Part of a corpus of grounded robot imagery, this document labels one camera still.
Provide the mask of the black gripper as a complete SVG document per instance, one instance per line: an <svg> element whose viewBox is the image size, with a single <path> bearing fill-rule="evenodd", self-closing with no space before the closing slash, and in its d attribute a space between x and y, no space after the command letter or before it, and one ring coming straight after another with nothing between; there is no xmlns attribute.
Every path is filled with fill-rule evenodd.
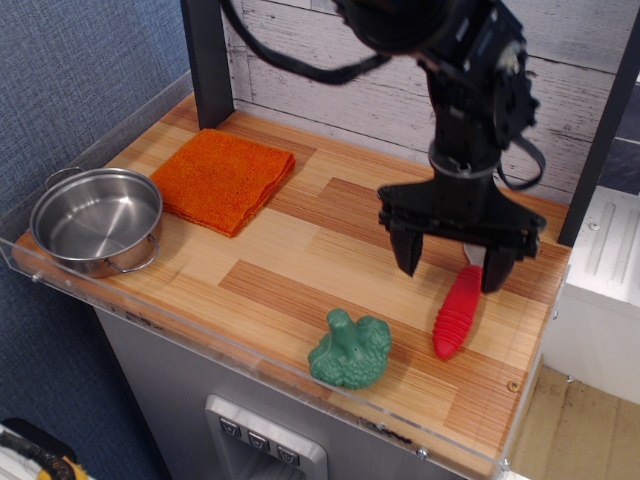
<svg viewBox="0 0 640 480"><path fill-rule="evenodd" d="M425 235L485 247L482 292L500 290L515 258L535 257L546 219L509 199L492 174L434 178L379 188L379 221L390 235L397 266L410 277L422 256Z"/></svg>

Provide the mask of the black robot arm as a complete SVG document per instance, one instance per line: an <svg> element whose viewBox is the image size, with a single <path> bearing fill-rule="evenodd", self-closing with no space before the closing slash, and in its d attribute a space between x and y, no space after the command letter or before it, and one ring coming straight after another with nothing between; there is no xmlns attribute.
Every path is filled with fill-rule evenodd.
<svg viewBox="0 0 640 480"><path fill-rule="evenodd" d="M523 135L539 104L521 23L500 1L341 1L337 9L366 46L410 56L427 76L434 176L378 192L399 268L415 272L425 236L448 238L484 249L481 288L499 290L517 261L536 255L546 225L506 197L501 163L517 146L546 165Z"/></svg>

